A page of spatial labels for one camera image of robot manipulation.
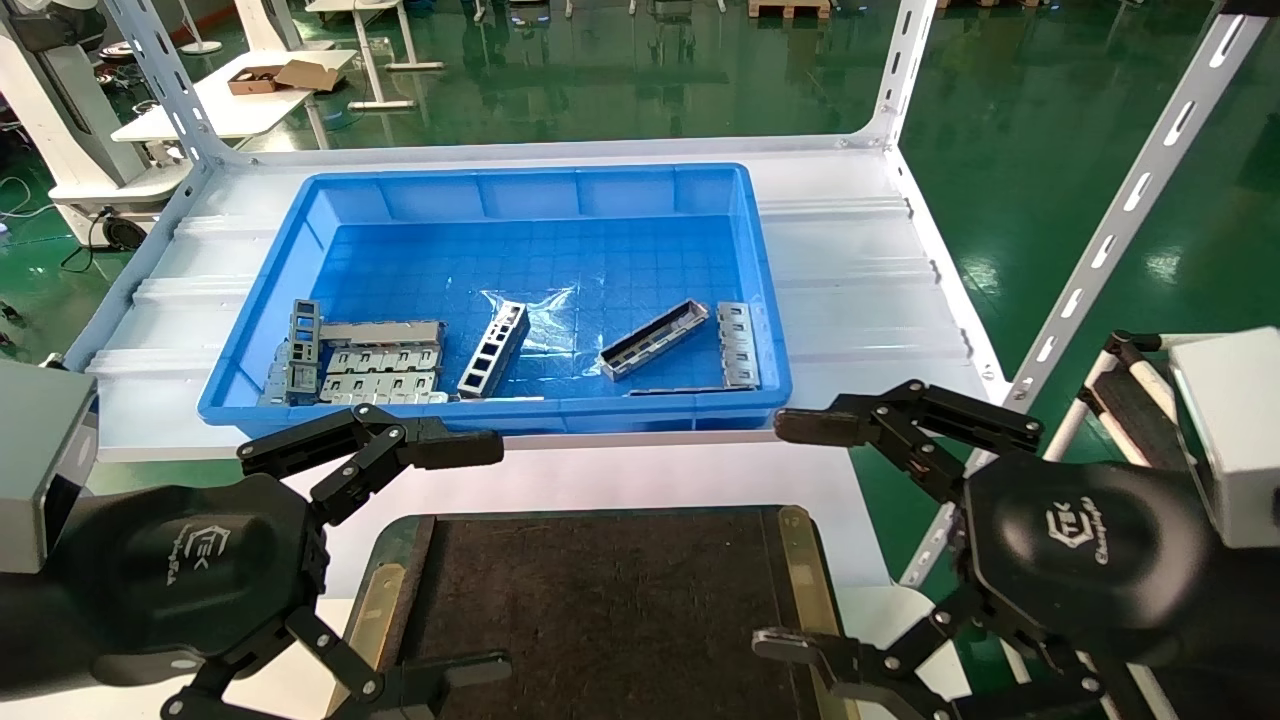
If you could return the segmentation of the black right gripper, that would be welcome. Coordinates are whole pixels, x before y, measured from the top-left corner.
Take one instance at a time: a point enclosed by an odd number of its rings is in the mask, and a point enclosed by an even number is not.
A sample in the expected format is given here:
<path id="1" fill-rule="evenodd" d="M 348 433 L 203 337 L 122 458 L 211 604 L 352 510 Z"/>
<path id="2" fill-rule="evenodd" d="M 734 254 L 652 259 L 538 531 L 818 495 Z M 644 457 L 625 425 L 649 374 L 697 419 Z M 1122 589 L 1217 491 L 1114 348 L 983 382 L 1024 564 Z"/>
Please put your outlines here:
<path id="1" fill-rule="evenodd" d="M 1007 454 L 965 483 L 968 559 L 1019 642 L 1083 655 L 1111 719 L 1277 716 L 1277 491 Z"/>

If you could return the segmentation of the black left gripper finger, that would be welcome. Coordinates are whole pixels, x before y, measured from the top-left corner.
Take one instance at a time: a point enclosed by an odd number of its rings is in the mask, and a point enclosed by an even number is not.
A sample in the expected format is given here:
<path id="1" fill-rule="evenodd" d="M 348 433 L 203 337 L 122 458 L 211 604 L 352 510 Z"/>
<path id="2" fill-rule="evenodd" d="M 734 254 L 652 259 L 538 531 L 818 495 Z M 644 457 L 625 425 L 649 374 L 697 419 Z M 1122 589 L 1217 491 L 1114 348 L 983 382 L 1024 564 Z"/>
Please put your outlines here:
<path id="1" fill-rule="evenodd" d="M 403 470 L 498 464 L 504 442 L 494 430 L 454 432 L 438 416 L 399 418 L 371 404 L 302 423 L 238 448 L 246 474 L 278 480 L 334 460 L 340 466 L 310 491 L 310 507 L 337 527 L 385 489 Z"/>

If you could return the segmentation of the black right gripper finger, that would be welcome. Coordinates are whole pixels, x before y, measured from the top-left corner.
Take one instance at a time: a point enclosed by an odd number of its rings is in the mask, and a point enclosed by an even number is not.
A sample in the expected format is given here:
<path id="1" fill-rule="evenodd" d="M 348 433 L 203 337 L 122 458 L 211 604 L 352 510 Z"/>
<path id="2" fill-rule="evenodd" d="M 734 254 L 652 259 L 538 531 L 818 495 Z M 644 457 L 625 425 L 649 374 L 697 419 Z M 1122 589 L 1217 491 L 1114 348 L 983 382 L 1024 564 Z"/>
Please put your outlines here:
<path id="1" fill-rule="evenodd" d="M 1062 643 L 1041 646 L 1055 666 L 1052 676 L 986 694 L 947 700 L 920 678 L 919 667 L 964 626 L 993 632 L 998 621 L 982 591 L 961 587 L 886 650 L 851 637 L 787 628 L 755 630 L 751 650 L 763 659 L 808 665 L 832 696 L 878 705 L 896 719 L 1062 719 L 1101 705 L 1103 682 Z"/>
<path id="2" fill-rule="evenodd" d="M 943 438 L 995 455 L 1034 452 L 1043 427 L 1010 409 L 906 380 L 882 395 L 838 395 L 822 410 L 783 407 L 774 434 L 794 445 L 870 446 L 934 501 L 959 501 L 965 464 L 941 447 Z"/>

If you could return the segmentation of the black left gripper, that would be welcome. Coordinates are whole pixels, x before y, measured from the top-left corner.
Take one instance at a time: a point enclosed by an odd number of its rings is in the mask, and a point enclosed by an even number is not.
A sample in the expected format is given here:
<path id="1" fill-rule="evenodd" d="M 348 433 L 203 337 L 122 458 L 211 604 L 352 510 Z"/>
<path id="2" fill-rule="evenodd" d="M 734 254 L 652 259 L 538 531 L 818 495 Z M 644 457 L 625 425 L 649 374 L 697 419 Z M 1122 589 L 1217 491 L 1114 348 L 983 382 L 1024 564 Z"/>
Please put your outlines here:
<path id="1" fill-rule="evenodd" d="M 347 689 L 332 719 L 438 719 L 454 688 L 511 676 L 503 651 L 374 670 L 312 610 L 325 543 L 308 501 L 265 475 L 81 498 L 40 571 L 3 575 L 3 698 L 204 665 L 166 719 L 275 719 L 223 694 L 293 639 Z"/>

